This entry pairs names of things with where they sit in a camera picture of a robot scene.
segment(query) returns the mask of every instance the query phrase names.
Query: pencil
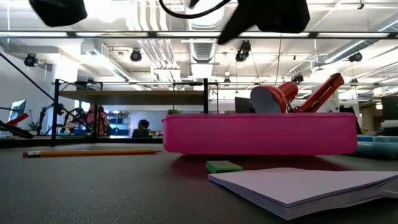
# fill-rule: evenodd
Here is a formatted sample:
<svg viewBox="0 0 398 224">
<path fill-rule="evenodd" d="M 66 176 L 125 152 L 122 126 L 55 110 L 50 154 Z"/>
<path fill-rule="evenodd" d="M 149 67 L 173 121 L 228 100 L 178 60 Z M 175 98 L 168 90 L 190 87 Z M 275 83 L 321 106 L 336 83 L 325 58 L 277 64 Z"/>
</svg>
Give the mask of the pencil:
<svg viewBox="0 0 398 224">
<path fill-rule="evenodd" d="M 117 155 L 142 155 L 155 154 L 160 151 L 155 150 L 96 150 L 96 151 L 54 151 L 41 152 L 29 151 L 23 152 L 23 158 L 38 158 L 38 157 L 72 157 L 72 156 L 117 156 Z"/>
</svg>

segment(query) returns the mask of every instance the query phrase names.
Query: shelf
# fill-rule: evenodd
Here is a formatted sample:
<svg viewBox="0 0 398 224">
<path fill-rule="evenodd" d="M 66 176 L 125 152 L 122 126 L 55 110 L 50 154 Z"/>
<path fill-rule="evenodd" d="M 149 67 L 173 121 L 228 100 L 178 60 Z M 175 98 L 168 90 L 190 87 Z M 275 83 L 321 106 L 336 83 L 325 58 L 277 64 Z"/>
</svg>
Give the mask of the shelf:
<svg viewBox="0 0 398 224">
<path fill-rule="evenodd" d="M 203 91 L 61 91 L 60 96 L 94 105 L 203 105 Z"/>
</svg>

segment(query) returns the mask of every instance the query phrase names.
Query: red object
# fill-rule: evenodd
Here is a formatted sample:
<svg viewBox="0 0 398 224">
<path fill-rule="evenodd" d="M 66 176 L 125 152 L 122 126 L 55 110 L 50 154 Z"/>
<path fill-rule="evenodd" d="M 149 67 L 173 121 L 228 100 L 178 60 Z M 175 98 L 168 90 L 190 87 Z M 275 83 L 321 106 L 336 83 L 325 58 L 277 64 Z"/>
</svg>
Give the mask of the red object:
<svg viewBox="0 0 398 224">
<path fill-rule="evenodd" d="M 29 117 L 29 115 L 27 113 L 24 113 L 24 114 L 20 115 L 19 117 L 17 117 L 16 119 L 8 121 L 7 124 L 9 124 L 9 125 L 17 125 L 18 123 L 20 123 L 21 121 L 25 120 L 28 117 Z"/>
<path fill-rule="evenodd" d="M 314 113 L 329 97 L 344 84 L 340 73 L 333 74 L 301 107 L 289 113 Z M 287 105 L 296 97 L 299 88 L 294 82 L 285 82 L 279 87 L 257 86 L 250 95 L 257 113 L 285 113 Z"/>
</svg>

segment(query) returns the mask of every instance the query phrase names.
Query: ceiling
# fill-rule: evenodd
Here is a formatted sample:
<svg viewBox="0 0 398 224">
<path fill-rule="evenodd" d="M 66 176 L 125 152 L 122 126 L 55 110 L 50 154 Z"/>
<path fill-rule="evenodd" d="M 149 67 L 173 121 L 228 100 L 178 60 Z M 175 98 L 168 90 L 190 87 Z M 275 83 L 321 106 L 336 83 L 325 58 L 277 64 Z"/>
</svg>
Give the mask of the ceiling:
<svg viewBox="0 0 398 224">
<path fill-rule="evenodd" d="M 99 2 L 105 2 L 106 6 L 99 7 Z M 86 6 L 90 4 L 90 10 L 96 11 L 91 16 L 73 26 L 51 29 L 37 17 L 32 11 L 26 0 L 0 0 L 0 29 L 1 30 L 129 30 L 126 25 L 126 18 L 131 17 L 133 10 L 130 1 L 110 1 L 110 0 L 85 0 Z M 182 0 L 165 0 L 173 10 L 183 9 Z M 364 0 L 365 7 L 357 10 L 359 0 L 307 0 L 310 8 L 311 21 L 306 31 L 336 31 L 336 32 L 367 32 L 374 30 L 374 27 L 394 16 L 398 12 L 398 2 L 396 0 Z M 137 15 L 141 16 L 141 6 L 146 4 L 146 19 L 150 21 L 150 1 L 138 2 Z M 224 7 L 224 16 L 221 25 L 216 30 L 228 22 L 236 7 L 236 1 L 232 0 Z M 157 26 L 160 27 L 159 3 L 156 13 L 158 16 Z M 105 13 L 113 15 L 113 22 L 104 22 L 100 19 Z M 188 30 L 189 25 L 186 20 L 177 19 L 169 15 L 165 18 L 168 30 L 179 31 Z M 298 64 L 304 60 L 314 59 L 314 55 L 325 55 L 338 50 L 340 47 L 349 43 L 350 40 L 261 40 L 248 39 L 251 43 L 252 52 L 245 61 L 244 67 L 237 67 L 235 62 L 236 51 L 241 44 L 241 40 L 233 40 L 226 45 L 216 46 L 215 56 L 211 61 L 211 76 L 213 80 L 222 81 L 224 73 L 229 72 L 231 81 L 235 82 L 282 82 L 288 80 L 295 72 L 302 73 L 305 82 L 324 82 L 325 74 L 341 72 L 345 81 L 350 81 L 353 77 L 369 74 L 372 71 L 378 71 L 380 68 L 398 62 L 398 42 L 396 40 L 383 40 L 376 44 L 361 50 L 363 60 L 358 63 L 340 61 L 331 65 L 324 66 L 322 71 L 316 71 L 316 67 L 311 63 L 304 62 L 298 70 L 289 73 Z M 100 77 L 113 75 L 109 70 L 98 65 L 90 63 L 81 57 L 80 44 L 83 40 L 79 39 L 21 39 L 15 40 L 15 43 L 21 45 L 35 46 L 57 46 L 68 54 L 81 60 L 81 63 L 87 64 L 96 70 L 96 75 Z M 192 77 L 192 57 L 189 43 L 183 43 L 180 39 L 170 41 L 172 52 L 178 67 L 181 69 L 180 77 L 182 79 Z M 149 72 L 152 62 L 147 54 L 141 50 L 142 60 L 132 62 L 129 58 L 133 48 L 140 48 L 141 45 L 136 39 L 96 39 L 97 45 L 104 44 L 109 49 L 109 56 L 135 80 L 151 80 Z M 379 72 L 366 78 L 360 78 L 359 82 L 374 83 L 386 80 L 387 78 L 398 77 L 398 65 L 393 65 L 386 72 Z"/>
</svg>

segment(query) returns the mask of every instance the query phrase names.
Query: pencil eraser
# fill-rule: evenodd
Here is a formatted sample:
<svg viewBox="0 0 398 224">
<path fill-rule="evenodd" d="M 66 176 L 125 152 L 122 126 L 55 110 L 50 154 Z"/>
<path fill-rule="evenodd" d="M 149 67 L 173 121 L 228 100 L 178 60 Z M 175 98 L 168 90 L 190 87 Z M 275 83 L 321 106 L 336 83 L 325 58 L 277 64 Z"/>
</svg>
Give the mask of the pencil eraser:
<svg viewBox="0 0 398 224">
<path fill-rule="evenodd" d="M 243 168 L 230 161 L 207 161 L 206 169 L 212 174 L 241 171 Z"/>
</svg>

